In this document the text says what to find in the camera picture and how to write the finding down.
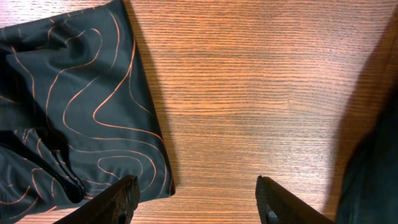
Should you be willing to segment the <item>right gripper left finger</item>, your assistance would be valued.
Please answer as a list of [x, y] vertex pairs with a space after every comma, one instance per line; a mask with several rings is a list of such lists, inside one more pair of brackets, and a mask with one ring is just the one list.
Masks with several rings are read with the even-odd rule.
[[54, 224], [130, 224], [140, 197], [138, 178], [127, 175]]

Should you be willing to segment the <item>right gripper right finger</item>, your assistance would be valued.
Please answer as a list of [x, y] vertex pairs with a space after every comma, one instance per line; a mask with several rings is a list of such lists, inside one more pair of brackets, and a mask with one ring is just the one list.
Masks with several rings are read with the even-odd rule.
[[257, 178], [256, 202], [262, 224], [334, 224], [270, 177]]

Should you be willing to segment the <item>black cycling jersey orange lines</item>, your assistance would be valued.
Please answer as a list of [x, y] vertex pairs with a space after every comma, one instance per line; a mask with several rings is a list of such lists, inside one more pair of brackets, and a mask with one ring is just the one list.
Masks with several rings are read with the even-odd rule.
[[80, 207], [127, 175], [175, 185], [125, 4], [1, 29], [1, 222]]

